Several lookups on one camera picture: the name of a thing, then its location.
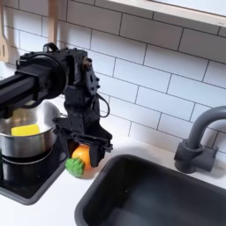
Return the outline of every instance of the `yellow object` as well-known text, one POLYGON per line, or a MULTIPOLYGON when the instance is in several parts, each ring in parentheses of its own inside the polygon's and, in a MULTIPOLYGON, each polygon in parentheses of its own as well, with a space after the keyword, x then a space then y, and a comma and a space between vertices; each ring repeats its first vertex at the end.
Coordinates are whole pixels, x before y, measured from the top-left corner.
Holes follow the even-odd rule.
POLYGON ((72 159, 79 158, 85 163, 85 170, 91 169, 90 157, 89 157, 89 146, 79 145, 72 154, 72 159))
POLYGON ((40 130, 37 124, 30 124, 30 125, 11 128, 12 136, 20 136, 20 137, 32 136, 39 133, 40 133, 40 130))

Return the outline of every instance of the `green vegetable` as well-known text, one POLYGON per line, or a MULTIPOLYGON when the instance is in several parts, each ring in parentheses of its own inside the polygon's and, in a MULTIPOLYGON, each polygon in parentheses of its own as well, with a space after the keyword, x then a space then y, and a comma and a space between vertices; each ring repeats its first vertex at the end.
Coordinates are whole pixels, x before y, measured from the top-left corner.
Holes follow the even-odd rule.
POLYGON ((85 170, 85 163, 79 159, 68 159, 65 164, 66 169, 75 177, 81 177, 85 170))

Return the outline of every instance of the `gray faucet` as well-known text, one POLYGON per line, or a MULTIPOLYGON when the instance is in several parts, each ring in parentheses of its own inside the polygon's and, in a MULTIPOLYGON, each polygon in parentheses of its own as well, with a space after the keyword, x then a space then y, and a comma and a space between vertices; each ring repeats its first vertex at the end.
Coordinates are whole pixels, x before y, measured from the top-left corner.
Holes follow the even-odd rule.
POLYGON ((226 106, 207 110, 198 117, 188 139, 183 139, 178 145, 174 159, 179 171, 186 174, 195 172, 196 168, 211 171, 217 149, 203 147, 200 142, 207 127, 221 119, 226 119, 226 106))

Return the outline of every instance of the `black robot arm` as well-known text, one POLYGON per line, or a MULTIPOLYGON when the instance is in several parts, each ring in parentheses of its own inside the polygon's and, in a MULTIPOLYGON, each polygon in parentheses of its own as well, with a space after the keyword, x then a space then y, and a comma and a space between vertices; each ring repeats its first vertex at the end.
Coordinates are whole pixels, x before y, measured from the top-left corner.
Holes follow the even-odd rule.
POLYGON ((0 82, 0 118, 64 94, 68 116, 53 119, 54 133, 69 156, 80 143, 89 145, 91 166, 96 167, 112 149, 111 134, 100 126, 99 87, 86 51, 59 50, 48 43, 43 52, 21 56, 15 74, 0 82))

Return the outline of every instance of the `pot rim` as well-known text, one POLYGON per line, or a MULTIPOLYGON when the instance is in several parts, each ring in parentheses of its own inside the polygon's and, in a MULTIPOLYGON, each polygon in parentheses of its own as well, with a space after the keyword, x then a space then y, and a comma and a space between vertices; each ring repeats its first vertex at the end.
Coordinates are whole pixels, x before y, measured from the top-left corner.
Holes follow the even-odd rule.
MULTIPOLYGON (((43 101, 43 102, 47 102, 47 103, 51 104, 53 107, 55 107, 55 108, 56 108, 56 111, 57 111, 57 113, 58 113, 58 115, 61 116, 60 111, 59 111, 59 109, 58 109, 58 107, 57 107, 56 105, 54 105, 53 103, 48 102, 48 101, 43 101)), ((1 133, 1 132, 0 132, 0 136, 3 136, 3 137, 5 137, 5 138, 15 138, 15 139, 33 138, 33 137, 40 136, 40 135, 42 135, 42 134, 44 134, 44 133, 46 133, 46 132, 50 132, 50 131, 53 131, 53 130, 54 130, 54 127, 48 129, 48 130, 45 131, 45 132, 40 132, 40 133, 38 133, 38 134, 30 135, 30 136, 11 136, 11 135, 4 134, 4 133, 1 133)))

